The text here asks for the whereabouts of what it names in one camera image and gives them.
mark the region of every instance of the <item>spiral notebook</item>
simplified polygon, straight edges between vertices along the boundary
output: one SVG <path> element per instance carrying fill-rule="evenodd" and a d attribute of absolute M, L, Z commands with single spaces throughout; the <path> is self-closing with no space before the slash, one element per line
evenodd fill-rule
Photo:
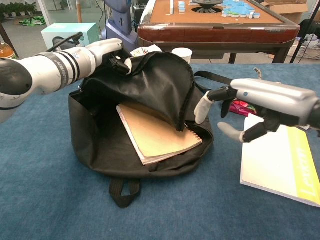
<path fill-rule="evenodd" d="M 169 159 L 202 143 L 188 128 L 176 131 L 169 123 L 123 104 L 116 110 L 143 165 Z"/>

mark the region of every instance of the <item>cardboard box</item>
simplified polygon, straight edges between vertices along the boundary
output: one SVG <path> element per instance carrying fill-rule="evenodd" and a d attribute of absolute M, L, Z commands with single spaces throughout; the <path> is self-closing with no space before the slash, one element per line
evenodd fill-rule
<path fill-rule="evenodd" d="M 315 15 L 314 21 L 320 22 L 320 11 L 318 11 L 317 14 Z"/>
<path fill-rule="evenodd" d="M 307 0 L 265 0 L 270 5 L 306 4 Z"/>
<path fill-rule="evenodd" d="M 269 8 L 271 11 L 280 14 L 290 21 L 299 24 L 303 13 L 308 12 L 307 4 L 283 4 L 271 5 L 268 2 L 262 2 L 261 5 Z"/>
<path fill-rule="evenodd" d="M 54 23 L 41 31 L 48 49 L 53 46 L 52 41 L 55 37 L 65 39 L 78 32 L 83 33 L 79 40 L 83 46 L 88 46 L 100 40 L 98 27 L 95 23 Z"/>

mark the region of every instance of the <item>white robotic arm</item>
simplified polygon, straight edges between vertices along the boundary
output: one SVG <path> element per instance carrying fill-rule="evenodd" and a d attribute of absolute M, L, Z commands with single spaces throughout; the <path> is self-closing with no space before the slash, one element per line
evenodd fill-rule
<path fill-rule="evenodd" d="M 0 123 L 32 93 L 50 94 L 86 78 L 102 64 L 104 55 L 121 49 L 122 41 L 113 38 L 23 60 L 0 58 Z M 126 63 L 130 72 L 130 61 Z"/>
<path fill-rule="evenodd" d="M 280 125 L 310 125 L 320 131 L 320 99 L 316 92 L 251 78 L 234 79 L 230 86 L 208 91 L 194 110 L 195 121 L 202 123 L 215 101 L 224 101 L 221 109 L 224 118 L 235 98 L 255 105 L 257 115 L 264 119 L 246 131 L 238 131 L 225 122 L 218 123 L 221 131 L 239 142 L 249 143 L 268 132 L 276 132 Z"/>

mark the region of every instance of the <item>blue carpet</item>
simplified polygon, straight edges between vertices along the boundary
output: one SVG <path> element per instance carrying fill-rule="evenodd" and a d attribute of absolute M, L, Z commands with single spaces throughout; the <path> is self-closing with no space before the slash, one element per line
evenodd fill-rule
<path fill-rule="evenodd" d="M 229 78 L 256 78 L 256 65 L 193 64 Z M 320 65 L 263 64 L 263 79 L 315 90 Z M 210 88 L 220 85 L 201 79 Z M 79 163 L 71 145 L 68 93 L 33 95 L 0 125 L 0 239 L 245 239 L 317 240 L 320 209 L 239 183 L 242 145 L 217 128 L 215 143 L 187 175 L 145 179 L 141 195 L 125 209 L 109 196 L 109 178 Z M 225 122 L 243 128 L 244 117 Z M 320 174 L 320 139 L 308 132 Z"/>

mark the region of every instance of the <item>potted plant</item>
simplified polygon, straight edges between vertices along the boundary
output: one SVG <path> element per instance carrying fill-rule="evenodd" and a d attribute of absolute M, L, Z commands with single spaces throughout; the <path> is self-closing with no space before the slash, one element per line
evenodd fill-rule
<path fill-rule="evenodd" d="M 6 12 L 8 15 L 11 14 L 13 17 L 16 17 L 17 14 L 16 14 L 16 12 L 15 12 L 15 8 L 16 8 L 16 6 L 15 6 L 12 2 L 10 2 L 10 4 L 8 4 L 8 5 L 6 6 L 6 8 L 5 8 L 5 12 Z"/>
<path fill-rule="evenodd" d="M 0 4 L 0 21 L 2 21 L 5 18 L 5 9 L 6 9 L 6 5 L 4 5 L 3 3 Z"/>
<path fill-rule="evenodd" d="M 6 5 L 4 3 L 1 3 L 0 4 L 0 20 L 3 20 L 4 17 L 9 17 L 7 14 L 6 14 Z"/>
<path fill-rule="evenodd" d="M 25 16 L 25 5 L 23 3 L 18 3 L 17 4 L 17 9 L 16 9 L 16 13 L 19 13 L 21 16 Z"/>
<path fill-rule="evenodd" d="M 62 1 L 60 2 L 60 6 L 61 6 L 61 9 L 62 9 L 62 10 L 65 10 L 65 8 L 68 7 L 68 2 L 67 2 L 67 0 L 62 0 Z"/>
<path fill-rule="evenodd" d="M 27 3 L 27 2 L 24 3 L 24 12 L 25 12 L 26 14 L 31 15 L 31 14 L 28 12 L 28 5 L 29 5 L 29 3 Z"/>
<path fill-rule="evenodd" d="M 32 4 L 27 4 L 26 9 L 27 9 L 29 15 L 33 15 L 37 11 L 37 4 L 35 2 Z"/>

